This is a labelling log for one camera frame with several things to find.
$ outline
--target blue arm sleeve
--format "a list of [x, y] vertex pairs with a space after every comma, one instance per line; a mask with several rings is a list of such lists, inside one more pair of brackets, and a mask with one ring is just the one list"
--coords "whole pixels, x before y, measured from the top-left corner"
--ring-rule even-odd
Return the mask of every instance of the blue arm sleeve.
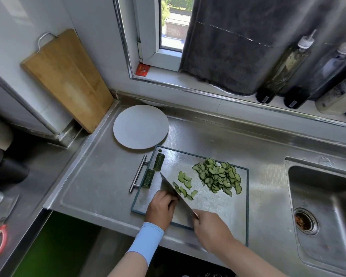
[[136, 252], [142, 255], [148, 265], [159, 245], [164, 231], [153, 223], [143, 223], [140, 232], [137, 234], [132, 246], [127, 252]]

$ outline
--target drain strainer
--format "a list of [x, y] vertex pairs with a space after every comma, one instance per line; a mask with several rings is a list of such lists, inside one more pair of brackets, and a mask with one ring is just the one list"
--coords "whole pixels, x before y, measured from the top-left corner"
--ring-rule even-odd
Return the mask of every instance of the drain strainer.
[[319, 225], [314, 215], [304, 208], [296, 208], [294, 211], [297, 227], [307, 235], [315, 235], [319, 231]]

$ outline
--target window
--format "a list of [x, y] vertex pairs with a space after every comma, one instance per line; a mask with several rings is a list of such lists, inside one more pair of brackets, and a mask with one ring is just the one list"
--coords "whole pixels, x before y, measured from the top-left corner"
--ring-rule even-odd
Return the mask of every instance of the window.
[[178, 71], [193, 0], [135, 0], [144, 64]]

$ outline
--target gray cutting board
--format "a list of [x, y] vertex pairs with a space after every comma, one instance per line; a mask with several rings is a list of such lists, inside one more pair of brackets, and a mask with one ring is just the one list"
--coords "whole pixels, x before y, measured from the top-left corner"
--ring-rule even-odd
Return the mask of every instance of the gray cutting board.
[[[194, 197], [194, 200], [185, 199], [189, 206], [191, 208], [217, 213], [228, 225], [233, 236], [243, 244], [247, 245], [248, 169], [231, 164], [236, 168], [236, 172], [241, 177], [242, 192], [240, 194], [236, 195], [234, 188], [231, 189], [233, 193], [232, 197], [225, 194], [222, 190], [218, 191], [217, 194], [214, 194], [209, 190], [208, 186], [202, 185], [198, 173], [192, 169], [194, 164], [199, 162], [203, 163], [205, 157], [157, 146], [152, 154], [147, 169], [153, 169], [159, 149], [161, 149], [161, 153], [165, 155], [161, 172], [169, 182], [175, 182], [176, 184], [185, 187], [177, 178], [180, 171], [185, 172], [187, 176], [192, 178], [192, 188], [190, 189], [190, 192], [198, 190], [198, 194]], [[150, 188], [139, 188], [131, 210], [145, 215], [151, 199], [160, 189], [169, 190], [170, 187], [168, 187], [166, 183], [162, 182], [160, 173], [155, 172]], [[183, 202], [179, 202], [175, 208], [172, 223], [190, 229], [193, 227], [191, 216], [188, 214]]]

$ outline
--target window glass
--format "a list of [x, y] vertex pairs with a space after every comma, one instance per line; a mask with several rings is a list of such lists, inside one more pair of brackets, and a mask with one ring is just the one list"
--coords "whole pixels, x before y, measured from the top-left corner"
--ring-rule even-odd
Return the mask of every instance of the window glass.
[[191, 20], [194, 0], [161, 0], [161, 41], [163, 49], [182, 51]]

